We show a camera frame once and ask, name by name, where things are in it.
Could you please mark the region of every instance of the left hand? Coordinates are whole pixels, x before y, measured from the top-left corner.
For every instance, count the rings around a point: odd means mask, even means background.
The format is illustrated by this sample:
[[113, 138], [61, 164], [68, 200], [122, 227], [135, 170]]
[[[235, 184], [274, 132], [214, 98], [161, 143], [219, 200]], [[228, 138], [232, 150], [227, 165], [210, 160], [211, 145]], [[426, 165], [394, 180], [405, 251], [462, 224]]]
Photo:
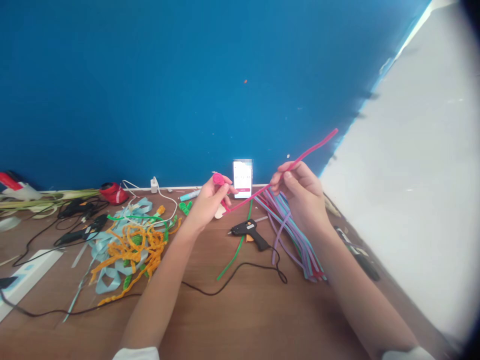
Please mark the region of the left hand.
[[232, 180], [226, 176], [223, 178], [225, 184], [220, 187], [214, 184], [213, 176], [201, 187], [200, 194], [198, 194], [182, 227], [191, 227], [195, 231], [202, 231], [213, 219], [223, 199], [229, 207], [232, 206], [227, 193], [230, 191], [233, 194], [238, 194], [239, 191], [232, 186]]

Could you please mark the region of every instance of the smartphone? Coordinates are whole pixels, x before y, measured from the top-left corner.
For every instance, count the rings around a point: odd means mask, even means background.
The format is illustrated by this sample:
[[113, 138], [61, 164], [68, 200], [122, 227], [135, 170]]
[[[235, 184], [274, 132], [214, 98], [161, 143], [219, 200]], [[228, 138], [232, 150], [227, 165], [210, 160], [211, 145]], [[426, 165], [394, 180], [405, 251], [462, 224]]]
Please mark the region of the smartphone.
[[233, 160], [233, 187], [238, 190], [235, 199], [246, 199], [252, 196], [253, 160]]

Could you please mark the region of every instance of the white sleeve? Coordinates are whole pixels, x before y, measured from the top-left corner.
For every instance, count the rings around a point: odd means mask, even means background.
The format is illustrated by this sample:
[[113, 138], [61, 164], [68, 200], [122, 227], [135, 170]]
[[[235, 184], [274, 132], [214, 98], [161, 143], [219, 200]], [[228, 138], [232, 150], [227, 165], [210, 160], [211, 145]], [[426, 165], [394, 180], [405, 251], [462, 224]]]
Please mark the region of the white sleeve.
[[423, 347], [416, 347], [409, 352], [387, 351], [381, 360], [435, 360]]
[[119, 350], [113, 360], [160, 360], [159, 351], [156, 347], [145, 347], [143, 349], [127, 349]]

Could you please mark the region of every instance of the hot glue gun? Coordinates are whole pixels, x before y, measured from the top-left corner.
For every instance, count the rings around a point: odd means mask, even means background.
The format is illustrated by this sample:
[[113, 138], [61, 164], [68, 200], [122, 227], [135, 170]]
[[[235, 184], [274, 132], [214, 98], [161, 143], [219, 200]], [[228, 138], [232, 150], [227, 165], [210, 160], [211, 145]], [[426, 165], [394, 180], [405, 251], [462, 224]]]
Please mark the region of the hot glue gun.
[[270, 248], [269, 243], [266, 242], [257, 232], [257, 223], [252, 219], [248, 219], [247, 221], [232, 227], [230, 232], [235, 236], [250, 235], [258, 246], [259, 251], [265, 251]]

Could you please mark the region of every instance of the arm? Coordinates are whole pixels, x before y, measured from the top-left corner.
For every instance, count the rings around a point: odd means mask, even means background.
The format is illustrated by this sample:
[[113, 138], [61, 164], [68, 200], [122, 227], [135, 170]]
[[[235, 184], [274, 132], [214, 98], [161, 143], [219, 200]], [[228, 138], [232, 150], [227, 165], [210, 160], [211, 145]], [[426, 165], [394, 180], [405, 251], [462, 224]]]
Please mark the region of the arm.
[[408, 352], [419, 346], [414, 334], [367, 277], [330, 224], [320, 180], [303, 162], [278, 168], [272, 190], [284, 192], [298, 227], [311, 240], [350, 326], [372, 359], [386, 351]]
[[198, 235], [212, 220], [223, 198], [228, 206], [232, 205], [227, 192], [238, 193], [231, 186], [232, 181], [226, 176], [224, 178], [226, 184], [218, 190], [212, 178], [202, 186], [188, 217], [133, 310], [120, 349], [158, 347], [162, 342]]

